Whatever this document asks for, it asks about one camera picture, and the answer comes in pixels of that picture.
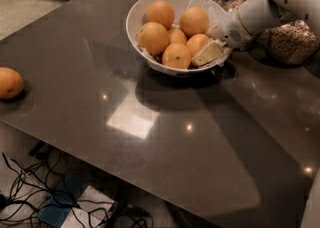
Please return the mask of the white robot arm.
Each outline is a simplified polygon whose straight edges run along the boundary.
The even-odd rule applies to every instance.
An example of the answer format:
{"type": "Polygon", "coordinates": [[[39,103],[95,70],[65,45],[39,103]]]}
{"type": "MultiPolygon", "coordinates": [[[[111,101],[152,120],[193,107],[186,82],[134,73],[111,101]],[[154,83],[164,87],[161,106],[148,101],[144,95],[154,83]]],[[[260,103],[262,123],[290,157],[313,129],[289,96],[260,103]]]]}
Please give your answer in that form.
{"type": "MultiPolygon", "coordinates": [[[[265,28],[276,27],[291,20],[304,21],[311,31],[320,36],[320,0],[249,0],[229,15],[220,15],[207,34],[239,47],[265,28]]],[[[296,228],[320,227],[320,170],[316,173],[306,207],[300,211],[301,224],[296,228]]],[[[294,228],[280,223],[272,228],[294,228]]]]}

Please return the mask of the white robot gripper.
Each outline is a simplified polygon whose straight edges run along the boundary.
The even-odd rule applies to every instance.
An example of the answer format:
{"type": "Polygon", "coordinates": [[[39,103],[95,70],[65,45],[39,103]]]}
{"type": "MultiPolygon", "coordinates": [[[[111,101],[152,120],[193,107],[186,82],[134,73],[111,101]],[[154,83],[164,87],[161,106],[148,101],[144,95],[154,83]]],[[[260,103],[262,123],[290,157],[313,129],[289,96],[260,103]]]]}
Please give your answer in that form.
{"type": "Polygon", "coordinates": [[[246,9],[237,7],[231,12],[222,11],[216,18],[217,24],[206,32],[206,35],[213,39],[209,39],[192,57],[193,66],[200,67],[220,58],[224,54],[224,43],[221,40],[235,49],[242,47],[256,36],[253,22],[246,9]]]}

